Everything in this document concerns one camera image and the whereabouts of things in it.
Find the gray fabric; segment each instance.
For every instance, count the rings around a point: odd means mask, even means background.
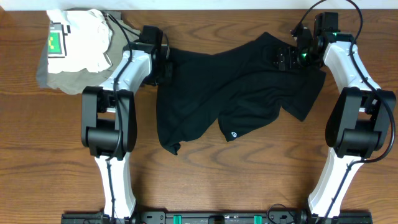
[[[112,66],[107,70],[98,73],[91,73],[87,69],[83,69],[79,72],[60,72],[58,74],[47,72],[47,47],[48,43],[43,49],[42,56],[40,58],[39,67],[37,69],[36,79],[41,88],[59,88],[67,94],[79,94],[86,86],[96,86],[103,83],[108,77],[110,77],[116,67],[120,64],[123,56],[123,47],[127,44],[124,34],[120,30],[117,24],[112,21],[107,21],[110,29],[113,31],[112,41],[109,45],[106,54],[112,62]],[[130,29],[131,31],[139,34],[138,30],[134,30],[126,25],[123,21],[118,22]],[[136,40],[138,36],[126,32],[130,41]]]

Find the dark fabric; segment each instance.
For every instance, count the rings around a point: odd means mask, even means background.
[[[160,144],[177,155],[218,118],[227,141],[273,122],[283,107],[303,121],[325,81],[317,68],[281,72],[277,50],[289,45],[268,33],[216,55],[170,51],[173,81],[157,92]]]

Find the black shirt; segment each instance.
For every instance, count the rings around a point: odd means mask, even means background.
[[[303,121],[325,73],[312,67],[280,71],[277,50],[288,46],[266,32],[215,55],[171,49],[173,80],[157,92],[160,144],[177,155],[180,141],[198,139],[217,118],[232,141],[273,122],[280,107]]]

